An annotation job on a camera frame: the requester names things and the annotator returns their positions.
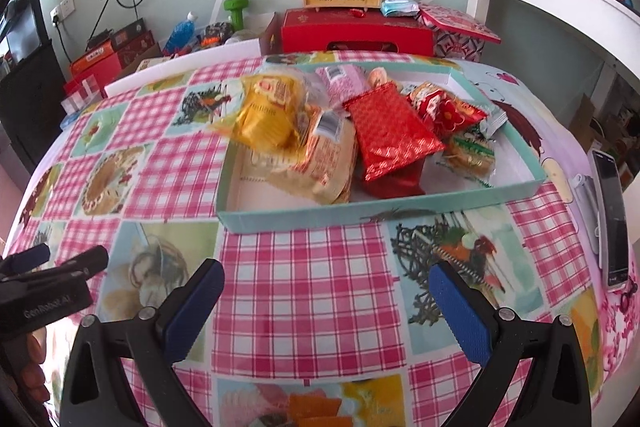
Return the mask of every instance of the wall outlet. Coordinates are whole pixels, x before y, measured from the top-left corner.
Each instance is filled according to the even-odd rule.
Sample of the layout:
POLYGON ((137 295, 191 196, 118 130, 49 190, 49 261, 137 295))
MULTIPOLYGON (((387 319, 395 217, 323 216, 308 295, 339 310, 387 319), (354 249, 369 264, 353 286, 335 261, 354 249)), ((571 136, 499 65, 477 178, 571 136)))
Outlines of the wall outlet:
POLYGON ((62 19, 66 19, 76 10, 74 0, 63 0, 60 3, 60 11, 62 13, 62 19))
POLYGON ((58 22, 60 22, 62 20, 62 16, 61 16, 61 11, 60 11, 60 4, 56 5, 54 7, 53 10, 51 10, 51 23, 53 24, 53 17, 55 17, 56 15, 58 16, 58 22))

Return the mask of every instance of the black cabinet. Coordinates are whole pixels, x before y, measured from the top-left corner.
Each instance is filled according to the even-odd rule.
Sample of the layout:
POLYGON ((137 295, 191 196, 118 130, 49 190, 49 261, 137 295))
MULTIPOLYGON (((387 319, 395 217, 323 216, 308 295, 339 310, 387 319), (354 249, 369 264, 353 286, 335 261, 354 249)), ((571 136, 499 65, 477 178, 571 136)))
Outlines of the black cabinet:
POLYGON ((0 80, 0 121, 29 173, 60 135, 64 84, 51 40, 0 80))

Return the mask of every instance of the cardboard tray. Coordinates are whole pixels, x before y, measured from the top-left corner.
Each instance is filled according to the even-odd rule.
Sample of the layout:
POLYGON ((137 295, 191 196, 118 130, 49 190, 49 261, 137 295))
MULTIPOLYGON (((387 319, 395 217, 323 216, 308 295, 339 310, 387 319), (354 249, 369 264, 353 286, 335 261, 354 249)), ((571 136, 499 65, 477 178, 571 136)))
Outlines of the cardboard tray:
MULTIPOLYGON (((466 100, 487 102, 478 88, 454 68, 432 64, 351 63, 366 70, 382 66, 392 78, 403 84, 432 82, 466 100)), ((320 66, 323 64, 298 67, 311 72, 320 66)), ((481 187, 477 182, 456 176, 437 165, 436 158, 431 157, 425 163, 420 184, 427 192, 425 196, 377 200, 359 191, 354 182, 350 203, 326 206, 291 196, 266 182, 247 179, 243 168, 251 151, 232 142, 226 151, 220 175, 216 213, 234 233, 285 232, 439 214, 532 197, 546 180, 538 158, 510 123, 503 126, 495 138, 494 187, 481 187)))

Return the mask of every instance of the pink patterned box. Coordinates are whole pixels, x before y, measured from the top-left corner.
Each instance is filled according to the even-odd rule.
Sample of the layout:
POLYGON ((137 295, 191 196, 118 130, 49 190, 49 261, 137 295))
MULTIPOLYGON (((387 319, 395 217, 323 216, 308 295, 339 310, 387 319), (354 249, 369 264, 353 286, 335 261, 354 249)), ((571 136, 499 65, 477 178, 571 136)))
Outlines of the pink patterned box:
POLYGON ((485 42, 501 42, 498 35, 471 15, 453 8, 420 4, 419 17, 433 29, 435 57, 480 62, 485 42))

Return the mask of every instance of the human hand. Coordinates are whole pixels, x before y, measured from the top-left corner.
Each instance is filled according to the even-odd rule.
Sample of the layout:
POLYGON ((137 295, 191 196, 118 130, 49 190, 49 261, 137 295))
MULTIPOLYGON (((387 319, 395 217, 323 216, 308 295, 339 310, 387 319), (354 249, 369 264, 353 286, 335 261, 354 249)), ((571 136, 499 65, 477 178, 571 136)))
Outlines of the human hand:
MULTIPOLYGON (((22 383, 27 388, 31 397, 38 403, 45 403, 50 395, 44 386, 44 372, 40 367, 47 357, 47 330, 40 328, 27 335, 27 350, 29 351, 29 362, 20 372, 22 383)), ((9 387, 14 393, 18 392, 18 386, 14 381, 9 381, 9 387)))

